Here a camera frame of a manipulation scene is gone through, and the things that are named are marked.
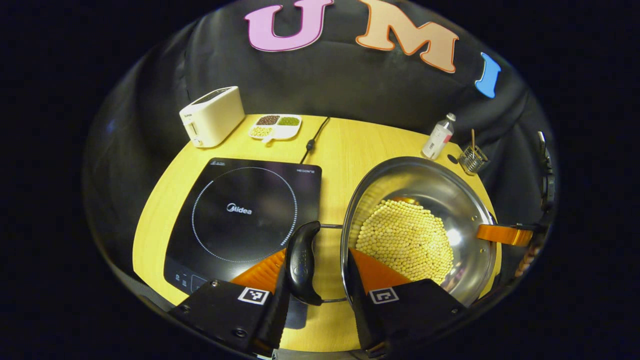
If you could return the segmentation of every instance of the dark background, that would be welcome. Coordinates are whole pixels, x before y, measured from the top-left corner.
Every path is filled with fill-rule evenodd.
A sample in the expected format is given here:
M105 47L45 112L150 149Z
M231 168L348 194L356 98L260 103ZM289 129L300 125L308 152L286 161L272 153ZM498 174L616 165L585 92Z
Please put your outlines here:
M39 1L2 5L6 27L3 123L7 224L2 349L9 358L226 358L135 299L102 260L84 219L80 166L103 98L153 45L219 3ZM606 150L629 137L634 48L631 6L601 2L426 4L466 28L518 69L540 99L561 145L560 215L551 242L521 287L453 337L416 358L630 356L637 326L624 287L629 244L603 223L598 199L613 198L620 158ZM600 221L592 221L597 215Z

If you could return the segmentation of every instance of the yellow table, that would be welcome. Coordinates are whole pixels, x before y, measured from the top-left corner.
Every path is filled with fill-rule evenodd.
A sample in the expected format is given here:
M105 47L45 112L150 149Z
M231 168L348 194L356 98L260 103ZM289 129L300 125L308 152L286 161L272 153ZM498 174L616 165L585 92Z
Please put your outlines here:
M307 141L315 135L325 117L302 116L298 134L290 140L273 140L265 145L248 136L249 128L261 115L247 115L219 146L199 149L188 143L158 180L140 216L133 244L133 268L151 288L174 305L187 295L169 284L163 276L164 255L184 200L205 164L214 157L299 163ZM421 156L427 135L395 127L355 120L331 118L316 139L316 148L305 164L319 165L322 172L319 221L341 224L356 186L370 169L398 156ZM438 163L464 179L484 205L494 213L489 196L477 176L468 176L447 159L456 158L461 149L448 143ZM340 275L340 231L325 230L316 236L316 272L313 285L323 299L345 296ZM497 244L493 278L500 272L502 251ZM345 351L360 348L355 316L348 302L309 306L303 329L284 329L281 348L299 351Z

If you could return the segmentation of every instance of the black pot handle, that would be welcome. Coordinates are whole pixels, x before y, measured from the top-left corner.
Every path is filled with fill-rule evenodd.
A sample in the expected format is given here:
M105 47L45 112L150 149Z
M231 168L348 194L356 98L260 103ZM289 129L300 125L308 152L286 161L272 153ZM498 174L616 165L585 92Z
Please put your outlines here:
M323 303L312 283L315 267L313 241L318 231L319 221L300 225L289 238L285 254L285 276L291 295L305 304L316 306Z

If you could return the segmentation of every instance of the pink letter u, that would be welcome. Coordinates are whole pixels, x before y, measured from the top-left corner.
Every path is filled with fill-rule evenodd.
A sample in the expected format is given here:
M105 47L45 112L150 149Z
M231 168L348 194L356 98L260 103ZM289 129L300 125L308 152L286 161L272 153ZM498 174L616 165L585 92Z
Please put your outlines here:
M282 5L267 6L255 10L244 17L249 22L249 42L262 51L289 51L313 44L322 33L324 7L333 0L300 0L293 5L302 8L300 31L289 37L279 37L273 33L276 12Z

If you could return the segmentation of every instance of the letter m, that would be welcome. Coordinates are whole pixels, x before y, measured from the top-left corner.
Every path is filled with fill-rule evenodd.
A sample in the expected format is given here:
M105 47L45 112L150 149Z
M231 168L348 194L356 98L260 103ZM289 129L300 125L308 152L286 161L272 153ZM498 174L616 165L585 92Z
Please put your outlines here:
M427 22L417 28L397 6L380 0L360 0L369 7L369 24L364 35L356 37L356 42L364 47L391 51L396 45L389 40L389 31L396 38L407 55L413 55L424 44L427 51L420 58L427 64L445 72L456 72L453 65L454 45L458 36L451 30L435 22Z

